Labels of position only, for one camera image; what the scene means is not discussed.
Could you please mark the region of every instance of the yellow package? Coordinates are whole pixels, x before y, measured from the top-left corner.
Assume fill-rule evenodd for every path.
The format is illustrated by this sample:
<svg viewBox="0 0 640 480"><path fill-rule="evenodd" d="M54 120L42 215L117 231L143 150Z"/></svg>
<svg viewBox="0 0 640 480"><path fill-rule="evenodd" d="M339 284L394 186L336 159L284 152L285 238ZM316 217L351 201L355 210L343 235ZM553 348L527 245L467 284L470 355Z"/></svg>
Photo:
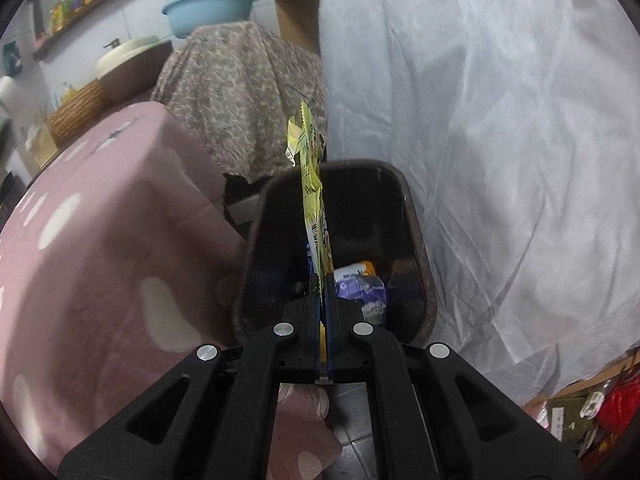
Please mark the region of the yellow package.
<svg viewBox="0 0 640 480"><path fill-rule="evenodd" d="M296 165L296 155L300 154L302 176L302 205L305 217L306 238L309 242L314 272L319 276L320 298L324 302L324 276L334 271L331 258L329 234L324 217L322 202L322 182L320 181L319 160L321 139L314 126L313 117L305 102L300 103L302 127L290 118L287 128L287 158ZM322 322L319 326L320 361L326 362L326 331Z"/></svg>
<svg viewBox="0 0 640 480"><path fill-rule="evenodd" d="M302 204L305 214L306 236L311 251L314 271L320 277L320 291L324 287L324 276L334 271L329 244L329 233L322 202L319 158L320 139L314 127L313 117L305 102L300 105L302 128L298 139L302 174Z"/></svg>

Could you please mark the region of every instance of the white fabric backdrop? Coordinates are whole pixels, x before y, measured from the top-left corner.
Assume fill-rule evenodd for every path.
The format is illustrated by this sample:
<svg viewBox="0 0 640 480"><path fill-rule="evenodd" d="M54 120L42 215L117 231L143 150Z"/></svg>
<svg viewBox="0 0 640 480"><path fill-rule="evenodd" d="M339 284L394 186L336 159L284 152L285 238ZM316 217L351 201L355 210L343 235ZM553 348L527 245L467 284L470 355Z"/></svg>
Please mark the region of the white fabric backdrop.
<svg viewBox="0 0 640 480"><path fill-rule="evenodd" d="M617 0L321 0L320 36L329 158L409 180L433 340L522 403L640 339L640 38Z"/></svg>

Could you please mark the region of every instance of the pink cloth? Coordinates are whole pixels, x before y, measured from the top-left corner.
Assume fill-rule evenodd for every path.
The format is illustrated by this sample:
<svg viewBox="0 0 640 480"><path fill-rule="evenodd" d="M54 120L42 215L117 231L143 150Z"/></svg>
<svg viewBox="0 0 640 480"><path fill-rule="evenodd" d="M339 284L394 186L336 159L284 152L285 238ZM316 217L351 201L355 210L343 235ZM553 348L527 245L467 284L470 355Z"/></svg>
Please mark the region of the pink cloth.
<svg viewBox="0 0 640 480"><path fill-rule="evenodd" d="M60 155L9 218L0 400L51 471L193 348L235 344L228 305L244 240L221 213L224 185L162 105L136 104ZM340 453L324 392L297 388L276 416L274 480L309 480L303 451L322 468ZM299 450L280 433L300 420Z"/></svg>

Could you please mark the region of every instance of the trash bin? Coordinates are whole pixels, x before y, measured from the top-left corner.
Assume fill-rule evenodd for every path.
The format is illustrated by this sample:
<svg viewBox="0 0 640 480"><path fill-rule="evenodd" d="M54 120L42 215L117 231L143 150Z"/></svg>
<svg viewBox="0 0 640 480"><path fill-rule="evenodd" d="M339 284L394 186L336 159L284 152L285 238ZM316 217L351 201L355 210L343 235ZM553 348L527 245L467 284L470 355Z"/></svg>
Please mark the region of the trash bin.
<svg viewBox="0 0 640 480"><path fill-rule="evenodd" d="M321 164L334 267L371 261L385 283L386 327L424 346L437 300L414 202L404 176L375 160ZM241 342L282 319L287 302L308 293L300 169L262 190L249 235L233 318Z"/></svg>

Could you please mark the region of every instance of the wicker basket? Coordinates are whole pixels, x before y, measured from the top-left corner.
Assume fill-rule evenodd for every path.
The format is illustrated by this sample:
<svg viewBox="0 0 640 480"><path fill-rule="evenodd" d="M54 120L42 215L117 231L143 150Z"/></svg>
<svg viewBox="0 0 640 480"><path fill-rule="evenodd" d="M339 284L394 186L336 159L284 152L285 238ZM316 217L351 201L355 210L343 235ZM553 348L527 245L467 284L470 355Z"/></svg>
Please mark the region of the wicker basket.
<svg viewBox="0 0 640 480"><path fill-rule="evenodd" d="M68 142L82 127L96 119L109 100L98 80L91 81L48 118L49 130L57 146Z"/></svg>

